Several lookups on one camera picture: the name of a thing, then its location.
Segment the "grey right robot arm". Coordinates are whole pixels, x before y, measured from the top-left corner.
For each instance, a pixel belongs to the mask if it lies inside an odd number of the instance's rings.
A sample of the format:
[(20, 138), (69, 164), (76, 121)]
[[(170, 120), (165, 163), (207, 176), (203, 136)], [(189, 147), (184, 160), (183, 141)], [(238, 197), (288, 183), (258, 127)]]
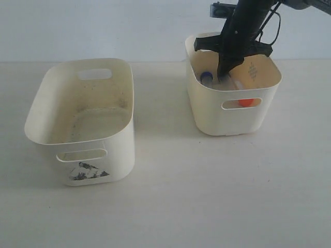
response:
[(277, 9), (280, 5), (295, 10), (314, 7), (330, 14), (330, 1), (241, 0), (236, 4), (215, 2), (210, 5), (209, 13), (212, 18), (225, 19), (223, 28), (218, 35), (196, 38), (194, 50), (208, 50), (218, 54), (218, 79), (241, 65), (246, 57), (269, 57), (275, 42), (263, 43), (257, 37), (262, 36), (263, 28), (271, 17), (279, 15)]

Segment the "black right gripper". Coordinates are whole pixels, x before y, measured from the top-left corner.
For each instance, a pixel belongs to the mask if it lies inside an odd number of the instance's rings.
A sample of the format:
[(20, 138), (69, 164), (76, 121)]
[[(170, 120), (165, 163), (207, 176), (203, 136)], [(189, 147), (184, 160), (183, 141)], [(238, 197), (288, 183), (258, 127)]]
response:
[(225, 19), (220, 34), (195, 39), (195, 51), (209, 50), (219, 54), (217, 77), (229, 75), (245, 57), (271, 55), (272, 46), (256, 38), (272, 6), (273, 1), (238, 1), (233, 14)]

